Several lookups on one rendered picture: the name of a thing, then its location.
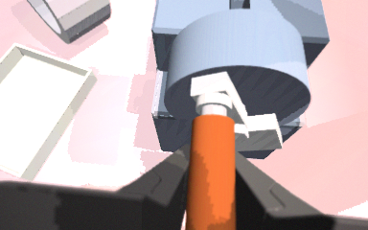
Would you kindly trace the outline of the grey hollow cylinder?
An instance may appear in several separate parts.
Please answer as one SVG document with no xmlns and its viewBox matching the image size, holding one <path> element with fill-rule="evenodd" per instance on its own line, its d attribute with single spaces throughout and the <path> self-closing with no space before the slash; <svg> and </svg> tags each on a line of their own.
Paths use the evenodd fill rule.
<svg viewBox="0 0 368 230">
<path fill-rule="evenodd" d="M 27 0 L 48 28 L 70 45 L 111 18 L 109 0 Z"/>
</svg>

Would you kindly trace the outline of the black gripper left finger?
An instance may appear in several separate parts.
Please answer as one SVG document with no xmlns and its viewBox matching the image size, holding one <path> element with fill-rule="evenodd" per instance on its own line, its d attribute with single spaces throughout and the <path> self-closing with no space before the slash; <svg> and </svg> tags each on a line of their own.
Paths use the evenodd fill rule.
<svg viewBox="0 0 368 230">
<path fill-rule="evenodd" d="M 0 180 L 0 230 L 181 230 L 190 149 L 115 191 Z"/>
</svg>

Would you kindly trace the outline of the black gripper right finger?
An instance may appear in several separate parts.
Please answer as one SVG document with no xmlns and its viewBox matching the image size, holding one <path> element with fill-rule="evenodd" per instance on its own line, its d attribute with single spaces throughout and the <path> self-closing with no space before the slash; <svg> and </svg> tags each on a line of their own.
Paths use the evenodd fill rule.
<svg viewBox="0 0 368 230">
<path fill-rule="evenodd" d="M 368 230 L 368 218 L 324 214 L 235 150 L 236 230 Z"/>
</svg>

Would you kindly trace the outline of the white shallow tray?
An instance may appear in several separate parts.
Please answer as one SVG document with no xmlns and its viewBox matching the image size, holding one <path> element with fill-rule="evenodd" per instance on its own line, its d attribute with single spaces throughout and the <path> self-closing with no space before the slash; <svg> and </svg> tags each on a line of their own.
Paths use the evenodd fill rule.
<svg viewBox="0 0 368 230">
<path fill-rule="evenodd" d="M 14 43 L 0 60 L 0 169 L 33 181 L 97 81 Z"/>
</svg>

